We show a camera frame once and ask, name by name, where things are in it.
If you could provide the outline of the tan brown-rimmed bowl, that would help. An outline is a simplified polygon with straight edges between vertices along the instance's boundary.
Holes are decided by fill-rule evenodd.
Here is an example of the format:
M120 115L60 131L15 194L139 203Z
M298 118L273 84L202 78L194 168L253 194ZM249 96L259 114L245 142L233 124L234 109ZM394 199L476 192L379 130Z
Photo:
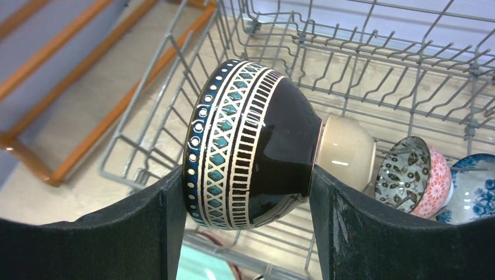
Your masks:
M278 71L219 64L190 117L182 163L186 209L200 226L247 230L308 201L322 119Z

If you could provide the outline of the teal floral plate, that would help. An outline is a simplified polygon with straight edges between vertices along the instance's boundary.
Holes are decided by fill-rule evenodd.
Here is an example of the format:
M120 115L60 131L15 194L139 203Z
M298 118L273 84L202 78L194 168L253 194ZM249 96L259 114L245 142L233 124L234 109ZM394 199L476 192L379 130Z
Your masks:
M234 280L226 261L182 245L176 280Z

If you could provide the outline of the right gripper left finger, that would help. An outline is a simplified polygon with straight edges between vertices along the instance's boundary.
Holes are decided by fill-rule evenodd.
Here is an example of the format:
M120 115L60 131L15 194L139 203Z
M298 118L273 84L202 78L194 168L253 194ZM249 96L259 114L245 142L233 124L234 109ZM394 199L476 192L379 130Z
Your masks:
M181 171L73 222L1 220L1 278L175 279L186 221Z

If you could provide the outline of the brown floral pattern bowl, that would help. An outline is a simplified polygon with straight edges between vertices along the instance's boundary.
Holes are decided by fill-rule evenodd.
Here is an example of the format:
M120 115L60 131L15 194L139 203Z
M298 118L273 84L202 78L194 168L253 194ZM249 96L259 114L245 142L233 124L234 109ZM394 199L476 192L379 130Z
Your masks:
M445 156L418 136L397 142L385 156L374 198L399 211L429 219L452 197L454 187Z

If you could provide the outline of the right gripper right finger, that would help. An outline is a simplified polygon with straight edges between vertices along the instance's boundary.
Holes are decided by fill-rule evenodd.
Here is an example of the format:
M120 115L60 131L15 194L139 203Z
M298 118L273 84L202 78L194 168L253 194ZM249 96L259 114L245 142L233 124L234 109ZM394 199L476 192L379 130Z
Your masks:
M494 218L463 225L419 218L319 166L309 203L323 279L494 278Z

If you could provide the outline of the blue white pattern bowl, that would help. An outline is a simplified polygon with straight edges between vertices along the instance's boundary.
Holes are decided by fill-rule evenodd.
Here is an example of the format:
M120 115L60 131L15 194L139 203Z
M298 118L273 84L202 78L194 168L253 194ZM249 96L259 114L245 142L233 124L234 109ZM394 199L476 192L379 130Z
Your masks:
M451 167L451 177L453 193L437 222L460 225L494 216L494 155L462 158Z

